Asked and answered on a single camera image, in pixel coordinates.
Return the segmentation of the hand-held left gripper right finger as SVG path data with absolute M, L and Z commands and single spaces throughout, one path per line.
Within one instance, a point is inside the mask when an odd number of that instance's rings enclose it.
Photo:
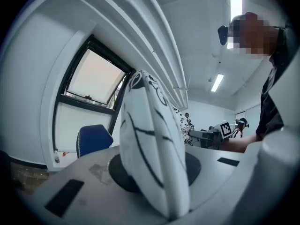
M 236 166 L 219 159 L 226 158 L 241 161 L 243 153 L 210 150 L 196 146 L 187 146 L 186 152 L 200 161 L 201 169 L 194 182 L 190 185 L 191 210 L 198 209 L 212 198 L 220 189 L 225 187 Z

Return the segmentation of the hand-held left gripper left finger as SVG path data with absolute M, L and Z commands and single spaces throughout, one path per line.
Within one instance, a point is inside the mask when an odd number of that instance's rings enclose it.
M 165 225 L 167 219 L 141 194 L 121 188 L 108 165 L 119 147 L 85 155 L 51 175 L 32 195 L 23 195 L 45 225 Z

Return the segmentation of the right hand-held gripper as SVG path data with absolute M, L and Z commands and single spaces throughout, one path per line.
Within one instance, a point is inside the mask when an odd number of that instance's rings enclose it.
M 201 147 L 206 149 L 218 150 L 224 139 L 232 135 L 232 128 L 229 123 L 220 123 L 210 126 L 208 131 L 190 130 L 190 137 L 201 139 Z

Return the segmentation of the blue upholstered chair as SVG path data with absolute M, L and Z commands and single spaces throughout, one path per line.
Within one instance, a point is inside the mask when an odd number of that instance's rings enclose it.
M 108 149 L 112 143 L 112 136 L 102 124 L 84 126 L 79 130 L 76 139 L 77 157 Z

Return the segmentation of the white patterned cloth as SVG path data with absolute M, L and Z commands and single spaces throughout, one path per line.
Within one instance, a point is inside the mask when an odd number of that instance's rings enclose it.
M 190 190 L 181 130 L 159 81 L 137 71 L 125 89 L 120 156 L 148 202 L 175 220 L 190 210 Z

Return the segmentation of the person's right forearm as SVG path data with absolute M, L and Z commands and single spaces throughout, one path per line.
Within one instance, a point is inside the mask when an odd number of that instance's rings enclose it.
M 262 141 L 264 136 L 264 134 L 255 133 L 242 138 L 226 138 L 222 141 L 220 149 L 224 151 L 244 153 L 248 145 Z

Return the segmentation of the long ceiling light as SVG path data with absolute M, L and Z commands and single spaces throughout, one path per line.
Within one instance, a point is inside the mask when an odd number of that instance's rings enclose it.
M 223 74 L 218 74 L 217 75 L 217 77 L 215 79 L 215 82 L 214 82 L 214 84 L 213 84 L 213 86 L 211 88 L 211 92 L 216 92 L 217 91 L 217 89 L 219 88 L 219 86 L 220 86 L 223 78 L 224 78 Z
M 242 5 L 242 0 L 230 0 L 231 22 L 235 17 L 242 15 Z

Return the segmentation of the person's black shirt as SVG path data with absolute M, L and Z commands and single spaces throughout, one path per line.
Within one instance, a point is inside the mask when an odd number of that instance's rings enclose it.
M 272 69 L 262 88 L 260 121 L 256 129 L 258 135 L 267 135 L 284 126 L 278 109 L 269 95 L 269 90 L 288 68 L 299 45 L 299 36 L 296 34 L 292 23 L 288 20 L 286 21 L 285 28 L 279 29 L 277 46 L 275 52 L 269 59 L 272 64 Z

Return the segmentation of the black-framed window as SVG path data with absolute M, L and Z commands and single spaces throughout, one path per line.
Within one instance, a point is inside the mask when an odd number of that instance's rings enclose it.
M 125 85 L 135 72 L 94 35 L 78 49 L 60 83 L 52 120 L 53 148 L 74 152 L 84 126 L 101 124 L 120 143 L 120 108 Z

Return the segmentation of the white curtain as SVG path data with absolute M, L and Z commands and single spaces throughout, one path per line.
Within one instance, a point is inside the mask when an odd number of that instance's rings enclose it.
M 90 33 L 131 67 L 154 75 L 177 108 L 187 85 L 173 32 L 157 0 L 66 0 Z

